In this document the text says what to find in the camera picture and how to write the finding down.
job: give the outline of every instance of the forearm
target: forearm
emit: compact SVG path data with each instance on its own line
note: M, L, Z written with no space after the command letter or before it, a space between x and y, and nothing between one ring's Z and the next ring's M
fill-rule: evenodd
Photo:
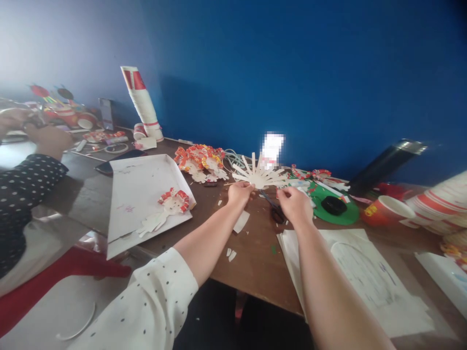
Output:
M63 151L61 149L57 149L56 147L38 143L36 147L36 154L43 154L55 158L58 161L61 161Z
M321 350L394 349L349 285L318 229L294 224L299 242L305 313Z
M198 286L211 275L242 211L243 205L229 202L174 245L190 267Z

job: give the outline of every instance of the green paper plate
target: green paper plate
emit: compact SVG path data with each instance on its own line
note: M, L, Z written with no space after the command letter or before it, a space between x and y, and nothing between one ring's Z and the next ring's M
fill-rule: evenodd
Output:
M316 204L316 208L313 209L313 212L320 219L337 225L351 225L359 219L360 210L350 197L350 203L347 203L347 210L341 215L336 216L325 211L321 206L321 201L328 196L338 198L338 196L336 196L334 193L325 189L324 187L321 187L320 185L318 185L316 190L310 194L311 199L313 199L313 202Z

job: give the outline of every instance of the paper sheet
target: paper sheet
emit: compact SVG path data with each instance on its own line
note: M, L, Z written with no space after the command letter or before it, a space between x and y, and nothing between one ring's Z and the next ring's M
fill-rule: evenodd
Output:
M138 245L192 218L185 214L170 215L156 232L139 237L135 230L148 216L163 211L157 202L171 187L190 197L190 209L196 204L193 193L180 169L168 155L145 156L110 162L113 168L112 203L108 228L107 258Z
M411 296L368 240L363 229L320 230L321 235L365 305L390 338L434 330L423 301ZM278 235L287 268L303 307L298 241L295 231Z
M235 226L233 227L233 230L236 233L240 233L240 231L243 230L243 228L245 227L249 217L250 217L250 214L247 213L246 211L243 211L243 213L241 213L240 217L238 218L237 222L235 223Z

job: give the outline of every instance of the scissors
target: scissors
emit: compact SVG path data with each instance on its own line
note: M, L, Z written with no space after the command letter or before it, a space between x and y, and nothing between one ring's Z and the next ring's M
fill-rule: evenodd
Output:
M271 216L274 221L278 224L283 224L286 221L286 216L284 215L281 206L275 204L263 190L259 190L259 192L266 198L269 204L271 204Z

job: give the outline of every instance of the plastic chair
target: plastic chair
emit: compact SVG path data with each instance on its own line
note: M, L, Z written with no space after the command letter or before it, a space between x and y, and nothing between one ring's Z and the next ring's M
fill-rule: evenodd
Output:
M103 254L74 246L37 276L0 298L0 338L65 277L128 277L130 273L129 266L107 261Z

